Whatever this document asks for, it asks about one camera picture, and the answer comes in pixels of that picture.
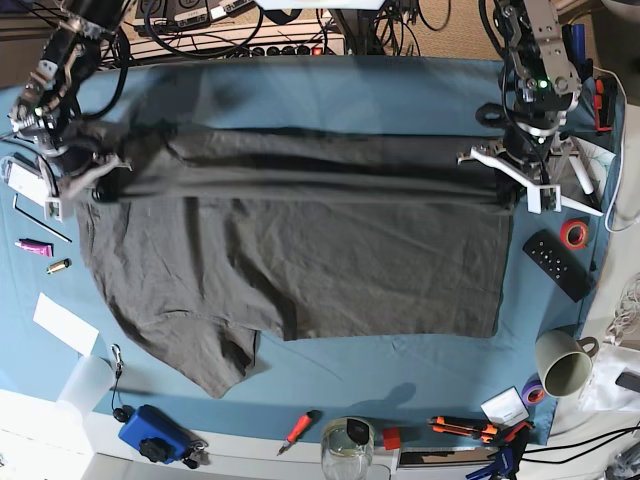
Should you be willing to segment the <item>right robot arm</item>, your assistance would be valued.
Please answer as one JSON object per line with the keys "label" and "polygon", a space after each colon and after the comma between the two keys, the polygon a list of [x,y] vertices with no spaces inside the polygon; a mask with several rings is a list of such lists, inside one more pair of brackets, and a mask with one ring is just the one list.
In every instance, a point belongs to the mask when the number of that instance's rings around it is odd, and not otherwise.
{"label": "right robot arm", "polygon": [[[101,140],[82,129],[113,109],[124,90],[130,43],[123,21],[134,1],[63,1],[64,15],[9,111],[13,133],[37,147],[37,165],[46,185],[44,214],[64,220],[73,202],[113,170],[131,167]],[[107,47],[121,55],[112,98],[101,110],[81,111],[77,94],[99,68]]]}

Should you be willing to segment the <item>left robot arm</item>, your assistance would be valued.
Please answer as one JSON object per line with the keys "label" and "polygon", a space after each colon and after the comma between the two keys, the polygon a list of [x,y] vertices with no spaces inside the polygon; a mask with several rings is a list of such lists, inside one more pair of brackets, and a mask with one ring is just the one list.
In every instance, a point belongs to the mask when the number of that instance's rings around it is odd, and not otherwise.
{"label": "left robot arm", "polygon": [[477,161],[509,177],[526,191],[528,211],[562,208],[561,186],[551,181],[548,162],[568,155],[561,139],[567,114],[579,103],[582,80],[567,52],[551,1],[479,3],[482,25],[503,60],[498,104],[476,111],[476,120],[503,137],[473,146],[457,161]]}

